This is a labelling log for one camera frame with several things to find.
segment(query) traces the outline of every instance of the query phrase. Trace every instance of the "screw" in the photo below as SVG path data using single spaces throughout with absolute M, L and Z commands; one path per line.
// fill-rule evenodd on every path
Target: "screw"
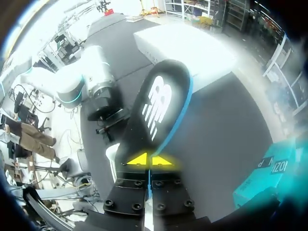
M 141 204 L 133 204 L 131 207 L 135 212 L 138 212 L 140 210 L 142 210 L 142 205 Z
M 166 206 L 162 203 L 157 204 L 156 210 L 157 211 L 164 211 L 166 209 Z
M 164 186 L 164 183 L 162 181 L 156 181 L 155 182 L 155 185 L 158 187 L 158 188 L 161 188 Z
M 116 179 L 117 185 L 122 185 L 124 183 L 123 179 Z
M 194 209 L 194 201 L 191 200 L 191 199 L 186 200 L 186 201 L 184 201 L 184 206 L 187 207 L 187 208 Z
M 137 181 L 134 182 L 134 184 L 135 184 L 136 186 L 142 186 L 143 182 L 140 181 L 140 180 L 137 180 Z
M 179 184 L 182 184 L 182 181 L 181 181 L 180 179 L 177 179 L 177 180 L 174 181 L 174 183 L 175 183 L 176 185 L 179 185 Z
M 112 200 L 105 200 L 104 201 L 104 205 L 106 206 L 106 207 L 112 207 L 113 205 L 114 205 L 114 202 L 112 201 Z

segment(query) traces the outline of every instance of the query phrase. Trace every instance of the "new balance logo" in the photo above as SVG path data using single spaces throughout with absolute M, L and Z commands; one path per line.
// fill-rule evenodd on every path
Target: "new balance logo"
M 157 76 L 151 87 L 149 93 L 149 99 L 151 104 L 145 104 L 142 110 L 144 115 L 144 121 L 147 122 L 150 129 L 150 135 L 152 141 L 157 134 L 156 123 L 161 123 L 167 112 L 171 101 L 171 87 L 168 84 L 164 84 L 164 80 L 161 76 Z

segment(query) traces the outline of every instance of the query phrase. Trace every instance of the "tripod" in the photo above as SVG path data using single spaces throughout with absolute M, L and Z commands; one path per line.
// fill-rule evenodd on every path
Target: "tripod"
M 141 15 L 142 17 L 144 17 L 144 16 L 146 16 L 146 15 L 151 14 L 151 12 L 148 12 L 148 11 L 146 11 L 146 10 L 144 9 L 142 0 L 140 0 L 140 3 L 141 3 L 142 10 L 141 10 L 141 13 L 140 13 L 139 15 Z
M 157 17 L 159 18 L 159 12 L 163 12 L 162 10 L 158 9 L 156 6 L 155 6 L 155 2 L 153 0 L 153 7 L 151 7 L 151 13 L 152 14 L 156 14 Z

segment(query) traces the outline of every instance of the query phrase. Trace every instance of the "white box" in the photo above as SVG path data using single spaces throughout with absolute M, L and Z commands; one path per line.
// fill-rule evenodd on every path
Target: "white box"
M 230 73 L 235 56 L 217 39 L 185 24 L 167 24 L 134 33 L 136 44 L 153 64 L 165 59 L 184 63 L 196 92 Z

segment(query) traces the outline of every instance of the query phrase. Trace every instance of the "shelf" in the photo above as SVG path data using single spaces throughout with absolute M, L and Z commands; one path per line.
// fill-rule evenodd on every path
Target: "shelf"
M 181 3 L 173 3 L 173 2 L 166 2 L 166 4 L 168 5 L 177 5 L 177 6 L 181 6 Z
M 237 6 L 237 7 L 240 7 L 241 9 L 245 10 L 245 8 L 243 6 L 239 6 L 239 5 L 235 4 L 234 2 L 230 2 L 230 4 Z
M 239 20 L 243 20 L 242 18 L 240 18 L 240 17 L 238 17 L 238 16 L 236 16 L 236 15 L 230 13 L 230 12 L 228 12 L 228 14 L 231 15 L 231 16 L 233 16 L 233 17 L 235 17 L 235 18 L 237 18 L 237 19 L 239 19 Z
M 230 23 L 231 25 L 233 25 L 233 26 L 235 26 L 235 27 L 237 27 L 237 28 L 241 29 L 241 27 L 240 27 L 240 26 L 238 26 L 238 25 L 236 25 L 236 24 L 234 24 L 234 23 L 232 23 L 232 22 L 230 22 L 230 21 L 228 21 L 228 20 L 227 20 L 227 23 Z
M 166 11 L 167 13 L 172 13 L 172 14 L 175 14 L 175 15 L 178 15 L 178 16 L 181 16 L 182 17 L 182 13 L 180 12 L 174 12 L 174 11 Z
M 190 6 L 190 7 L 195 7 L 195 8 L 198 8 L 200 10 L 204 10 L 204 11 L 208 11 L 207 8 L 204 8 L 204 7 L 201 7 L 201 6 L 195 6 L 195 5 L 191 5 L 191 4 L 188 4 L 188 3 L 184 3 L 185 6 Z
M 234 1 L 234 2 L 238 2 L 239 4 L 243 4 L 243 5 L 245 6 L 245 3 L 241 2 L 241 1 L 238 1 L 238 0 L 231 0 L 231 3 L 232 3 L 233 1 Z
M 235 12 L 237 12 L 237 13 L 240 13 L 240 14 L 244 15 L 244 12 L 237 11 L 236 9 L 233 9 L 232 7 L 229 8 L 229 9 L 230 9 L 230 10 L 233 10 L 233 11 L 235 11 Z

